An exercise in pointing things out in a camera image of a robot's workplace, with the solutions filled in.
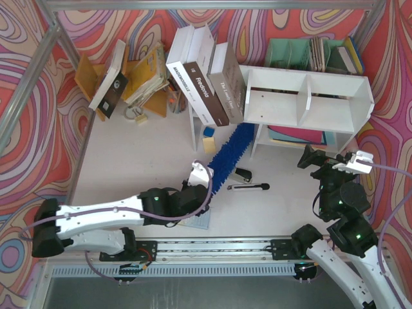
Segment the blue microfiber duster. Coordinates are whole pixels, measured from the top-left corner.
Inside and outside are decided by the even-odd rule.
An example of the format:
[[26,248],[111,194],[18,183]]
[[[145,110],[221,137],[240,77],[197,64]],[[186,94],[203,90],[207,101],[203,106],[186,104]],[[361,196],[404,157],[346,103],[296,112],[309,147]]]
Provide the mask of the blue microfiber duster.
[[211,198],[219,191],[235,169],[254,138],[254,124],[238,124],[230,138],[222,145],[208,167],[213,171]]

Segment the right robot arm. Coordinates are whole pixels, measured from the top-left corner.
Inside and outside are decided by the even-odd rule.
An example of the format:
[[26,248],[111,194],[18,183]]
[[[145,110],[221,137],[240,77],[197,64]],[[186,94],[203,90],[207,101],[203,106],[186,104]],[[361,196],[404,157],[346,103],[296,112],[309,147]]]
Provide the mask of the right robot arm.
[[335,254],[321,233],[306,224],[291,235],[292,252],[300,258],[314,260],[344,291],[356,308],[411,308],[386,264],[382,253],[385,223],[376,233],[364,213],[371,207],[364,187],[354,179],[379,168],[411,177],[411,173],[374,163],[373,155],[364,151],[329,157],[322,150],[306,145],[297,166],[311,165],[318,170],[311,177],[319,181],[314,205],[315,215],[324,222],[335,246],[351,261],[349,267]]

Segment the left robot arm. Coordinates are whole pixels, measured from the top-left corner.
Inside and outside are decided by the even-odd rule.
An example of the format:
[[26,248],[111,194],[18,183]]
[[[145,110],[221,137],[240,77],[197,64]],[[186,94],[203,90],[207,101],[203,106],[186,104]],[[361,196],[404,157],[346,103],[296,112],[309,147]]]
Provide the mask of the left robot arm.
[[44,200],[33,227],[32,256],[50,258],[66,250],[100,252],[111,259],[133,259],[133,228],[174,225],[207,212],[209,186],[183,182],[180,190],[152,188],[123,200],[94,205],[61,205]]

